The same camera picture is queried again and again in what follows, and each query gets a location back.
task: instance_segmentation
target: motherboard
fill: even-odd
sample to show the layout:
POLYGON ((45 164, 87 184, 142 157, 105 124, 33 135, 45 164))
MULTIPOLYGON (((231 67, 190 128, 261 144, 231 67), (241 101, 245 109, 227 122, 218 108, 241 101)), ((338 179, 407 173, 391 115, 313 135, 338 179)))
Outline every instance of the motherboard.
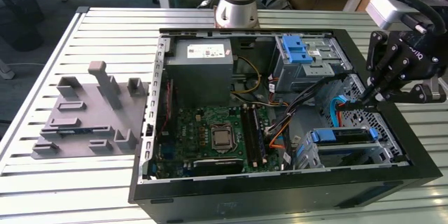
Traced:
POLYGON ((278 170, 278 156, 266 153, 265 107, 178 109, 174 134, 159 146, 161 178, 278 170))

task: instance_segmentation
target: gray power supply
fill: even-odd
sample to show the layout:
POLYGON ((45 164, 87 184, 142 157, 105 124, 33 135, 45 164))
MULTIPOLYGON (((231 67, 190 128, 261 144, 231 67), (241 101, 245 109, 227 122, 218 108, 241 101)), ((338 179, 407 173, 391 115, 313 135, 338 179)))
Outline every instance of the gray power supply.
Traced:
POLYGON ((186 108, 227 105, 231 70, 229 39, 178 40, 165 63, 178 105, 186 108))

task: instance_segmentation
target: open computer tower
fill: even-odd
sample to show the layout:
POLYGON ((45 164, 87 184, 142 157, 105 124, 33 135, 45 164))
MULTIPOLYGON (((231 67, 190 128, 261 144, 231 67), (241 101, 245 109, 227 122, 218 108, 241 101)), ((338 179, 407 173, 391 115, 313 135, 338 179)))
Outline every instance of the open computer tower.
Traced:
POLYGON ((365 206, 441 176, 343 30, 163 29, 129 202, 157 223, 365 206))

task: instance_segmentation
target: sticker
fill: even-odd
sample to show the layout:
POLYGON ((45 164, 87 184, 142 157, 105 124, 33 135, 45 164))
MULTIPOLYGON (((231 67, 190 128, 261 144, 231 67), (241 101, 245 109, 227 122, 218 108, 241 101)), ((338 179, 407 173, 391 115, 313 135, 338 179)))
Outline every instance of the sticker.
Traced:
POLYGON ((269 92, 274 93, 274 84, 269 83, 269 92))
POLYGON ((282 154, 282 160, 286 161, 287 164, 290 164, 290 156, 287 155, 287 153, 282 154))
POLYGON ((223 44, 189 45, 186 58, 223 58, 223 44))
POLYGON ((309 55, 318 55, 318 56, 319 56, 319 52, 318 52, 318 50, 307 51, 307 54, 309 54, 309 55))

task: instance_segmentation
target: yellow wire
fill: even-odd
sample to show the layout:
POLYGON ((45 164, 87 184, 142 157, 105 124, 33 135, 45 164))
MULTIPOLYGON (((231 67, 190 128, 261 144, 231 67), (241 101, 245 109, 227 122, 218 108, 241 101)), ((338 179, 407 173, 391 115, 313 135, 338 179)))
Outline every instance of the yellow wire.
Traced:
POLYGON ((253 64, 247 61, 247 59, 245 59, 241 56, 238 56, 238 58, 241 58, 250 65, 250 67, 253 68, 254 72, 257 73, 258 80, 257 80, 257 84, 254 85, 253 88, 250 88, 247 90, 231 91, 231 94, 250 93, 251 91, 254 91, 258 88, 259 82, 261 82, 261 75, 259 75, 258 69, 253 66, 253 64))

